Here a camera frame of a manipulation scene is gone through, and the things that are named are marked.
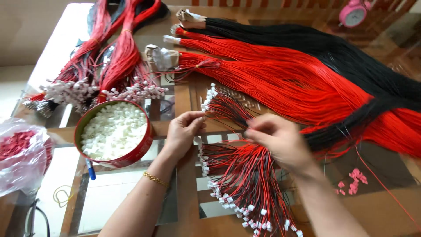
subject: alarm clock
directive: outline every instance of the alarm clock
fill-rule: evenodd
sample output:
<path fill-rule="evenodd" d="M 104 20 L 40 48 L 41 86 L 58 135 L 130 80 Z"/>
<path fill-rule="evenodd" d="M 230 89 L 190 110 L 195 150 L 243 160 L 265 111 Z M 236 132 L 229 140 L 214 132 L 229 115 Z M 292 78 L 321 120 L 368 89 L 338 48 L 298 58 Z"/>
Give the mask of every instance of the alarm clock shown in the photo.
<path fill-rule="evenodd" d="M 340 25 L 352 28 L 364 21 L 371 4 L 368 1 L 350 0 L 339 14 Z"/>

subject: gold bracelet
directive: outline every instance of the gold bracelet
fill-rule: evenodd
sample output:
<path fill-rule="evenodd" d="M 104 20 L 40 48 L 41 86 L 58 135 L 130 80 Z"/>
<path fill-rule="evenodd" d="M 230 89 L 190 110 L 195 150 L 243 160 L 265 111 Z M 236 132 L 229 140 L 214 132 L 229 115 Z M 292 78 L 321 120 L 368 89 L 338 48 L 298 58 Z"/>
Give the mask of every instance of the gold bracelet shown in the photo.
<path fill-rule="evenodd" d="M 149 174 L 149 173 L 148 173 L 148 172 L 146 172 L 146 171 L 145 171 L 145 173 L 143 173 L 143 176 L 148 177 L 150 180 L 155 181 L 155 182 L 159 183 L 160 185 L 162 185 L 162 186 L 164 186 L 164 187 L 166 187 L 166 188 L 168 188 L 168 187 L 170 186 L 170 184 L 169 184 L 169 183 L 166 183 L 166 182 L 164 182 L 164 181 L 162 181 L 162 180 L 158 179 L 157 177 L 155 177 L 155 176 L 153 176 L 153 175 Z"/>

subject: left hand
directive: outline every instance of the left hand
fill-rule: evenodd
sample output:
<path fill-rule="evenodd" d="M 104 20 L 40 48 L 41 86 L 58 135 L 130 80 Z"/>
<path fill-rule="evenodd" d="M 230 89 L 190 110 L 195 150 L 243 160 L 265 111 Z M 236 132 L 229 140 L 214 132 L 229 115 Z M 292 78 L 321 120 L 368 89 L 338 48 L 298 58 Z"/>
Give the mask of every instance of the left hand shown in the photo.
<path fill-rule="evenodd" d="M 171 120 L 167 141 L 163 147 L 163 151 L 170 155 L 171 159 L 178 162 L 190 149 L 193 137 L 205 132 L 204 116 L 204 112 L 190 111 Z"/>

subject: blue marker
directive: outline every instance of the blue marker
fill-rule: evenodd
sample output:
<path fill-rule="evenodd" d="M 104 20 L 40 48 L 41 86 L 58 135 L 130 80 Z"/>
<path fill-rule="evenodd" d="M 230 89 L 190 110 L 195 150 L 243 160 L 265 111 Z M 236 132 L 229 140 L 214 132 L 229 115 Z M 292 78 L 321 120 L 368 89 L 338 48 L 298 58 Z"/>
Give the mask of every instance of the blue marker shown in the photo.
<path fill-rule="evenodd" d="M 86 161 L 86 167 L 88 168 L 89 176 L 91 177 L 91 180 L 96 179 L 95 171 L 92 167 L 92 161 L 90 161 L 88 158 L 85 158 Z"/>

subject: hand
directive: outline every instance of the hand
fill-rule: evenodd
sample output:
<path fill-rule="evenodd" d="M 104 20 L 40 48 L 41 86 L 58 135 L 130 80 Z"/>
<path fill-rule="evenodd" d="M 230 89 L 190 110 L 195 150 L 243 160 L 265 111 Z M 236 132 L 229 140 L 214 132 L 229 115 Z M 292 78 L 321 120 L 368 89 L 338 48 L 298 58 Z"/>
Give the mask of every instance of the hand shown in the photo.
<path fill-rule="evenodd" d="M 204 112 L 190 111 L 171 120 L 167 141 L 163 147 L 163 151 L 169 154 L 171 159 L 178 162 L 190 149 L 193 137 L 198 133 L 205 132 L 204 116 Z"/>
<path fill-rule="evenodd" d="M 297 124 L 267 113 L 248 121 L 248 125 L 247 138 L 268 148 L 275 161 L 290 172 L 300 174 L 314 164 Z"/>

